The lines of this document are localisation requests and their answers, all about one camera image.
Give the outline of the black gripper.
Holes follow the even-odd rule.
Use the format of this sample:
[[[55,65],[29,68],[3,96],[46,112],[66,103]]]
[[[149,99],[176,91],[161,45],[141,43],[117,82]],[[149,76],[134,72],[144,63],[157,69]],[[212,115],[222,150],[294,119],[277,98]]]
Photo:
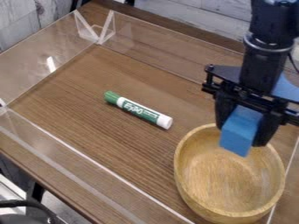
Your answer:
[[[299,126],[299,110],[288,108],[290,103],[299,105],[299,87],[282,74],[269,94],[238,83],[237,66],[206,65],[206,74],[201,91],[214,100],[216,126],[221,129],[236,106],[242,106],[262,114],[252,146],[265,146],[280,125]]]

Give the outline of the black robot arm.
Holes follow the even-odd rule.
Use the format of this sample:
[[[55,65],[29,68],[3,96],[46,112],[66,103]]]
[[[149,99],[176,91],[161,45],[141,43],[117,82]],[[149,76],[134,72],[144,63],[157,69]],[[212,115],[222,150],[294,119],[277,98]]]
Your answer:
[[[240,66],[206,65],[201,90],[214,99],[216,126],[228,129],[236,113],[249,116],[248,144],[266,145],[281,125],[299,126],[299,87],[285,78],[285,63],[299,38],[299,0],[250,0]]]

